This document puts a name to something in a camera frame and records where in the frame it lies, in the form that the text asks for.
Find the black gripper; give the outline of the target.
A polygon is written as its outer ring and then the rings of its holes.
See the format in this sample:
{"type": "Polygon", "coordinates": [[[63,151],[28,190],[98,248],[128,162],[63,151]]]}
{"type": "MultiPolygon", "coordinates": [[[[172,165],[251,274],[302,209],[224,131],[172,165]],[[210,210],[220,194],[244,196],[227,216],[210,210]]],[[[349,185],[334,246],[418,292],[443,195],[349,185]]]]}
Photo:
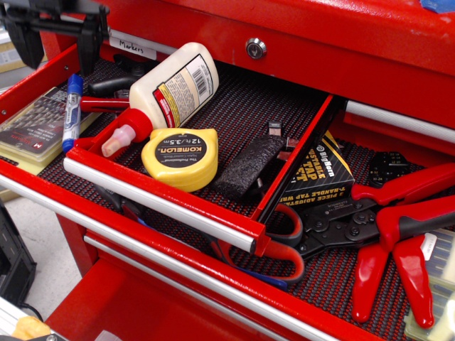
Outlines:
{"type": "Polygon", "coordinates": [[[80,74],[90,75],[107,36],[109,7],[96,1],[2,1],[1,21],[22,62],[36,70],[44,58],[39,31],[78,35],[80,74]]]}

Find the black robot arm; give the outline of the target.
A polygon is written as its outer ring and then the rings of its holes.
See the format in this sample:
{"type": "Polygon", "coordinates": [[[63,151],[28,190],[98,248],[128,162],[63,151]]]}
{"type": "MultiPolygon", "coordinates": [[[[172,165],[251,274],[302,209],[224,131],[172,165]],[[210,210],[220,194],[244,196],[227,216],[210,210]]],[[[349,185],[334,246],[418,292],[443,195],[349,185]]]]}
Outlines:
{"type": "Polygon", "coordinates": [[[22,62],[37,69],[44,57],[40,32],[77,39],[80,73],[88,76],[109,38],[109,8],[96,1],[2,1],[1,23],[22,62]]]}

